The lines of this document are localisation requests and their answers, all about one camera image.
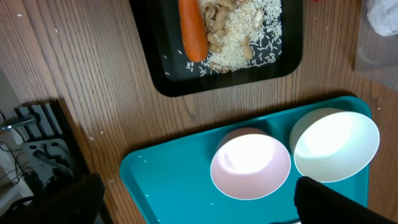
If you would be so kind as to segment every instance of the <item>plastic tray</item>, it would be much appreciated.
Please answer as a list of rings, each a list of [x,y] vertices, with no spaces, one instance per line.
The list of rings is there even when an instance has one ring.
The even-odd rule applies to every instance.
[[[210,163],[220,139],[242,127],[261,129],[289,148],[293,125],[306,113],[324,107],[371,117],[367,104],[352,96],[301,106],[132,152],[122,161],[121,178],[148,223],[242,224],[297,219],[293,197],[300,174],[293,160],[285,184],[270,196],[252,201],[235,200],[219,192],[210,178]],[[366,207],[368,182],[369,166],[349,179],[325,185]]]
[[[199,76],[198,69],[193,73],[186,69],[189,59],[182,45],[178,0],[130,0],[130,5],[152,81],[156,89],[166,96],[282,77],[292,73],[302,59],[303,0],[282,1],[282,54],[278,55],[276,63],[204,77]]]

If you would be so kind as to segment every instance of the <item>wood grain surface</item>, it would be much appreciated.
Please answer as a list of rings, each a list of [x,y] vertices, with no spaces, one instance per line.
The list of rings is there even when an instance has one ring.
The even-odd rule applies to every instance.
[[[303,60],[293,74],[169,98],[152,84],[128,0],[0,0],[0,72],[23,103],[61,101],[89,168],[106,185],[104,200],[115,223],[145,222],[119,178],[129,152],[357,95],[381,131],[369,208],[398,221],[398,92],[353,69],[361,1],[305,0],[304,8]]]

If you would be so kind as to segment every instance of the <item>white plastic bag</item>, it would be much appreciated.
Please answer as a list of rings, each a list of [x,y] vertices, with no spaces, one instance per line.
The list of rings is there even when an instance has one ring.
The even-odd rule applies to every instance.
[[[398,0],[368,0],[368,19],[378,34],[398,34]]]

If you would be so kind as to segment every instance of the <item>bowl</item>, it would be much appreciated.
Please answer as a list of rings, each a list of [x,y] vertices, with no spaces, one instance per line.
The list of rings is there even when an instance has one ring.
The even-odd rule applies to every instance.
[[[290,172],[290,155],[278,140],[256,128],[240,128],[219,143],[211,180],[223,194],[255,200],[275,192]]]
[[[365,168],[379,148],[380,134],[367,116],[321,108],[304,115],[290,134],[297,170],[318,182],[337,182]]]

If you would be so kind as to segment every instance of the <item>orange carrot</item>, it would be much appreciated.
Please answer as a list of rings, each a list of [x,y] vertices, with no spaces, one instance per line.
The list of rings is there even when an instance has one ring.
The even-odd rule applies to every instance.
[[[178,0],[178,7],[185,53],[192,62],[200,62],[207,56],[208,45],[198,0]]]

